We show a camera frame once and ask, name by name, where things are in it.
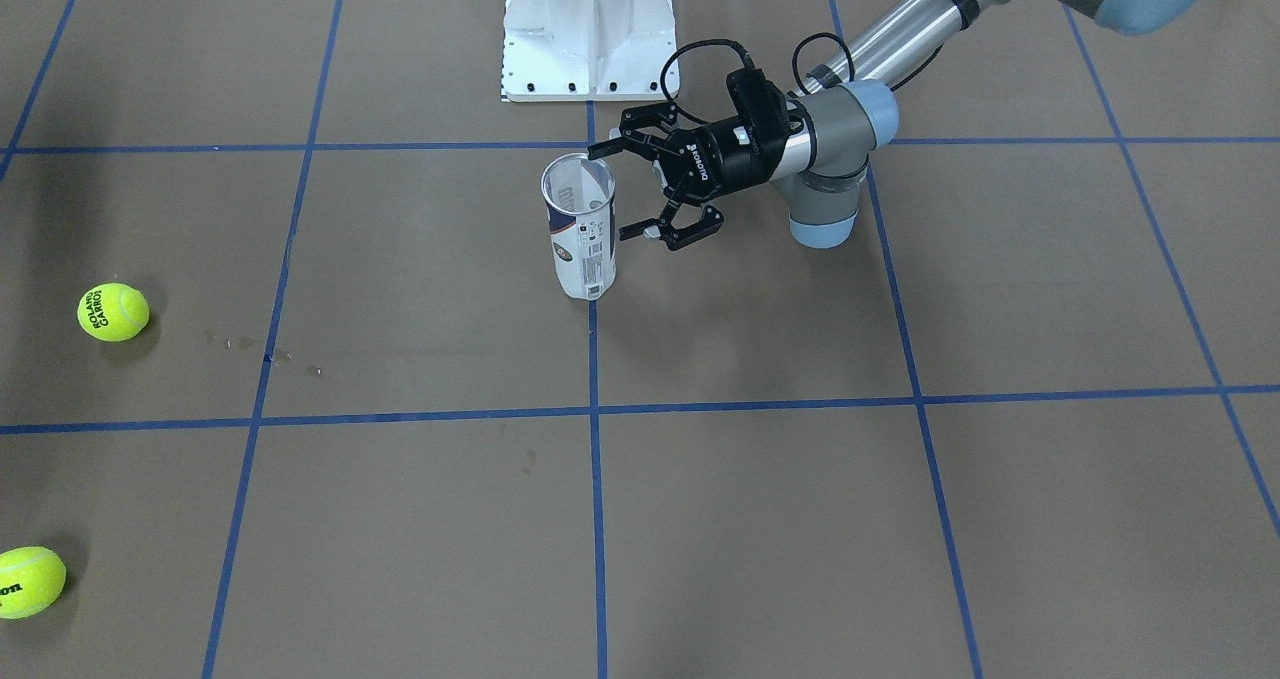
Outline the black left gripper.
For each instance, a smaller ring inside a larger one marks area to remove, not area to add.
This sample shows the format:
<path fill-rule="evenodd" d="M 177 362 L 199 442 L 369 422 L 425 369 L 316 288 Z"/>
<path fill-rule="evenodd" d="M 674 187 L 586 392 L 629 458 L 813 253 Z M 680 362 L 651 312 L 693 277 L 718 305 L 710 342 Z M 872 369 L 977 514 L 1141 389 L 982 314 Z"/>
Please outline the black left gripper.
<path fill-rule="evenodd" d="M 618 241 L 645 237 L 678 251 L 708 238 L 724 223 L 723 213 L 712 201 L 764 184 L 782 163 L 785 137 L 765 137 L 740 124 L 680 129 L 680 117 L 677 102 L 631 108 L 623 111 L 616 137 L 588 147 L 589 160 L 631 152 L 655 161 L 660 176 L 666 205 L 654 218 L 621 227 Z M 681 206 L 698 208 L 699 219 L 675 225 Z"/>

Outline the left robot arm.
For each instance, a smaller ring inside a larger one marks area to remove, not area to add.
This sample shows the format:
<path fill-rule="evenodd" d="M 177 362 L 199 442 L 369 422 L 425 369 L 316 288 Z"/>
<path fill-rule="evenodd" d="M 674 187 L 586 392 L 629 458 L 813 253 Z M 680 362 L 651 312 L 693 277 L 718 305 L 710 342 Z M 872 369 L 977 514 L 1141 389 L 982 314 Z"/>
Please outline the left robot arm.
<path fill-rule="evenodd" d="M 899 132 L 896 92 L 980 14 L 1011 0 L 901 0 L 840 55 L 785 92 L 768 81 L 741 44 L 741 67 L 727 76 L 733 115 L 690 120 L 672 97 L 626 110 L 617 131 L 589 149 L 590 159 L 632 152 L 649 161 L 666 202 L 621 227 L 622 241 L 644 237 L 676 251 L 714 234 L 716 201 L 772 184 L 788 205 L 792 237 L 832 249 L 852 233 L 870 155 Z M 1120 35 L 1160 29 L 1197 0 L 1056 0 Z"/>

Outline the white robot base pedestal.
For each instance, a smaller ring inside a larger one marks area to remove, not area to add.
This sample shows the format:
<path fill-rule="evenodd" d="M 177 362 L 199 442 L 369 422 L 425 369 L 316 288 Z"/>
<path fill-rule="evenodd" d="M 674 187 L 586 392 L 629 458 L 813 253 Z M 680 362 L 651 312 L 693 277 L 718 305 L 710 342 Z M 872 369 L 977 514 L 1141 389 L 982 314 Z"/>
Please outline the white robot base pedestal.
<path fill-rule="evenodd" d="M 504 0 L 500 99 L 655 102 L 681 77 L 673 0 Z"/>

